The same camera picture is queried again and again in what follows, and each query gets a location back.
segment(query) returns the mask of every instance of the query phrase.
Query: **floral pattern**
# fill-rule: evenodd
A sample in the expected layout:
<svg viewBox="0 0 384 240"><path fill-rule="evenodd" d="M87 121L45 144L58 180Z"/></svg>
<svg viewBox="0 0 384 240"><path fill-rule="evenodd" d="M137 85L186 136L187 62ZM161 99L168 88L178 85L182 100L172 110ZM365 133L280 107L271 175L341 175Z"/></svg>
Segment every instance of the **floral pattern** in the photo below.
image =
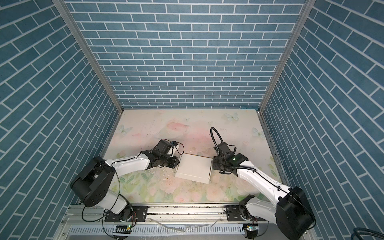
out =
<svg viewBox="0 0 384 240"><path fill-rule="evenodd" d="M130 118L140 115L146 117L137 121ZM228 113L227 110L127 110L123 113L105 158L127 157L150 149L161 138L182 142L186 153L212 157L215 152L209 134L211 126L219 131L223 140L236 145L237 152L280 181L264 133L257 130L262 128L256 111L251 110L237 110L236 113ZM174 169L167 167L155 167L120 176L120 193L133 203L237 202L248 194L267 200L250 183L234 174L223 175L212 170L211 183L204 184L177 178L174 172ZM112 182L110 189L118 191L117 180Z"/></svg>

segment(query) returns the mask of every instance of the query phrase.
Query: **brick wallpaper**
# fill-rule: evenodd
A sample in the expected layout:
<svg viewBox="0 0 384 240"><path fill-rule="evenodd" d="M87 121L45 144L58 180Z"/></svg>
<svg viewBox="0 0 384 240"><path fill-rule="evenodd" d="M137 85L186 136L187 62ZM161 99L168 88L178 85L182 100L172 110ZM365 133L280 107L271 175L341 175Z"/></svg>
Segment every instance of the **brick wallpaper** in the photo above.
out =
<svg viewBox="0 0 384 240"><path fill-rule="evenodd" d="M265 109L319 239L384 232L383 13L384 1L317 0Z"/></svg>
<svg viewBox="0 0 384 240"><path fill-rule="evenodd" d="M304 0L66 1L124 108L256 108Z"/></svg>
<svg viewBox="0 0 384 240"><path fill-rule="evenodd" d="M0 1L0 81L0 239L49 239L118 113L50 0Z"/></svg>

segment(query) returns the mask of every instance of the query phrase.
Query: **black mounting plate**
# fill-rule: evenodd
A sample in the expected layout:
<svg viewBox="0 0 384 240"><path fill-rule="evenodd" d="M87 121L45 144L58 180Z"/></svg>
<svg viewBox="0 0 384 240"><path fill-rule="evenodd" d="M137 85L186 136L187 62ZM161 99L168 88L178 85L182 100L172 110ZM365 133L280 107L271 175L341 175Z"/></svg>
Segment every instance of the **black mounting plate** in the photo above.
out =
<svg viewBox="0 0 384 240"><path fill-rule="evenodd" d="M136 213L136 222L145 222L145 219L147 217L147 211L148 207L147 206L132 206L133 212ZM105 222L118 222L118 223L123 223L119 220L117 217L117 214L114 214L113 212L110 212L107 214L105 217Z"/></svg>
<svg viewBox="0 0 384 240"><path fill-rule="evenodd" d="M241 217L239 205L226 205L224 210L226 211L228 222L246 221ZM261 217L256 217L256 219L258 221L265 221L265 219Z"/></svg>

